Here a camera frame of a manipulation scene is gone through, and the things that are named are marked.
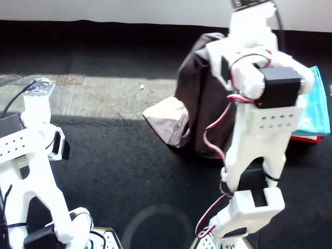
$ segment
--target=gray fabric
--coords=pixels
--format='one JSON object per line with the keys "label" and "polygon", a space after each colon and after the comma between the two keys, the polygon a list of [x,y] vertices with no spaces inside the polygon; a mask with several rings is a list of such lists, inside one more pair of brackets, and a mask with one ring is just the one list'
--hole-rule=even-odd
{"label": "gray fabric", "polygon": [[[205,45],[223,38],[221,33],[203,34],[179,68],[175,96],[144,111],[143,115],[165,143],[182,147],[190,142],[196,152],[215,157],[205,145],[203,133],[225,110],[229,93],[212,76]],[[180,103],[180,109],[174,103]],[[225,119],[207,133],[208,139],[223,150],[230,144],[234,115],[232,105]]]}
{"label": "gray fabric", "polygon": [[166,144],[180,148],[189,141],[188,110],[177,98],[160,101],[146,109],[143,116]]}

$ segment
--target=circular mark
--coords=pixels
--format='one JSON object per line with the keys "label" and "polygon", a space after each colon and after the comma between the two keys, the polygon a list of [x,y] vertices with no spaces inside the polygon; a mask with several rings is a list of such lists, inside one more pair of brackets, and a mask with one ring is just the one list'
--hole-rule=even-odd
{"label": "circular mark", "polygon": [[130,249],[130,244],[132,237],[143,221],[148,219],[149,217],[156,215],[156,214],[168,214],[168,215],[173,215],[175,218],[178,219],[178,221],[182,224],[184,229],[186,230],[187,233],[187,241],[185,245],[183,246],[183,249],[188,249],[194,240],[193,237],[193,227],[190,222],[190,219],[188,216],[177,209],[174,206],[166,205],[166,204],[160,204],[160,205],[153,205],[149,206],[142,211],[140,211],[129,223],[129,225],[126,227],[122,239],[121,239],[121,244],[123,248]]}

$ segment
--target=white robot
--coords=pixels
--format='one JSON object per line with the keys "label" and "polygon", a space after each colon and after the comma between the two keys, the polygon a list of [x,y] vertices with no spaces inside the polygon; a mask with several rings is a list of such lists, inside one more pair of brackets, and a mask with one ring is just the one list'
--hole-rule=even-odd
{"label": "white robot", "polygon": [[[79,207],[69,212],[55,183],[49,160],[68,159],[70,147],[61,128],[50,124],[49,97],[54,87],[47,78],[35,80],[22,92],[21,116],[0,118],[0,247],[91,249],[113,242],[114,248],[120,248],[111,231],[107,236],[91,231],[88,210]],[[30,172],[23,179],[20,169],[26,166]],[[53,221],[28,234],[26,217],[33,197],[47,207]]]}
{"label": "white robot", "polygon": [[[224,161],[220,187],[224,193],[203,215],[196,234],[203,243],[217,249],[247,248],[242,238],[259,231],[285,208],[277,187],[285,164],[285,151],[298,127],[306,102],[302,94],[311,91],[314,75],[291,56],[278,51],[276,36],[267,27],[276,6],[271,1],[234,0],[239,9],[231,18],[229,36],[206,47],[213,76],[237,100],[232,144],[226,156],[206,139]],[[251,162],[264,158],[261,169],[246,170]],[[214,216],[208,227],[201,224],[210,210],[224,198],[229,204]]]}

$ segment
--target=white wall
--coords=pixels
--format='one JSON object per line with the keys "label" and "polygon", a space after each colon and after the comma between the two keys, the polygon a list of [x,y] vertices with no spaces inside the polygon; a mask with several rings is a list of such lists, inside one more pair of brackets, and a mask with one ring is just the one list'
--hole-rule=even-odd
{"label": "white wall", "polygon": [[[332,0],[276,0],[285,29],[332,32]],[[227,27],[230,0],[0,0],[0,19]]]}

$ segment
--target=black wire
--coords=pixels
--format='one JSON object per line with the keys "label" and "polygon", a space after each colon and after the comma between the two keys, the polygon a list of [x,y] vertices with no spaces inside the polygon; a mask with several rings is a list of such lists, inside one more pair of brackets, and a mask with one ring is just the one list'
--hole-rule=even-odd
{"label": "black wire", "polygon": [[86,215],[88,215],[88,216],[90,217],[90,220],[91,220],[91,223],[90,223],[90,230],[91,230],[91,229],[92,229],[92,224],[93,224],[92,216],[91,216],[89,213],[87,213],[87,212],[82,212],[82,213],[77,214],[77,215],[75,216],[75,218],[76,218],[77,216],[81,215],[81,214],[86,214]]}
{"label": "black wire", "polygon": [[[10,186],[9,186],[9,188],[8,188],[8,190],[7,190],[7,192],[5,193],[5,197],[4,197],[4,206],[3,206],[3,213],[2,213],[2,218],[3,218],[3,220],[5,220],[5,217],[6,217],[6,216],[5,216],[5,208],[6,208],[7,198],[8,198],[8,196],[9,196],[11,190],[12,190],[12,184],[10,184]],[[16,223],[16,224],[11,224],[11,225],[3,224],[3,225],[2,225],[2,228],[3,228],[4,230],[6,230],[6,233],[5,233],[4,235],[5,235],[5,237],[6,237],[6,246],[7,246],[8,249],[10,249],[10,246],[9,246],[9,236],[8,236],[8,232],[7,232],[7,230],[8,230],[9,228],[23,227],[23,226],[26,226],[26,223]]]}
{"label": "black wire", "polygon": [[279,25],[279,41],[280,41],[280,45],[279,45],[280,49],[279,50],[286,53],[286,41],[285,41],[284,24],[281,20],[281,15],[280,15],[280,12],[279,12],[278,6],[276,5],[275,0],[272,0],[272,2],[274,3],[275,8],[276,8],[275,16],[276,16],[276,19],[277,19],[278,25]]}
{"label": "black wire", "polygon": [[92,241],[92,240],[90,240],[90,242],[91,242],[91,249],[93,249],[93,241]]}
{"label": "black wire", "polygon": [[36,80],[34,80],[33,82],[31,82],[29,85],[27,85],[26,87],[24,87],[19,93],[17,93],[6,105],[4,111],[1,114],[0,119],[4,118],[8,109],[10,108],[10,106],[13,104],[13,102],[18,98],[18,96],[20,96],[22,93],[24,93],[30,86],[32,86],[33,84],[36,83]]}
{"label": "black wire", "polygon": [[11,189],[12,189],[12,184],[10,184],[10,186],[9,186],[9,188],[8,188],[8,190],[7,190],[7,192],[5,193],[5,197],[4,197],[4,207],[3,207],[3,209],[4,209],[4,211],[3,211],[3,217],[5,216],[5,208],[6,208],[7,198],[8,198],[8,196],[9,196],[10,192],[11,192]]}
{"label": "black wire", "polygon": [[90,231],[91,234],[94,234],[94,235],[97,235],[98,237],[102,238],[103,241],[104,241],[104,245],[103,245],[103,249],[105,249],[105,246],[106,246],[106,239],[103,235],[101,235],[100,233],[98,232],[95,232],[95,231]]}

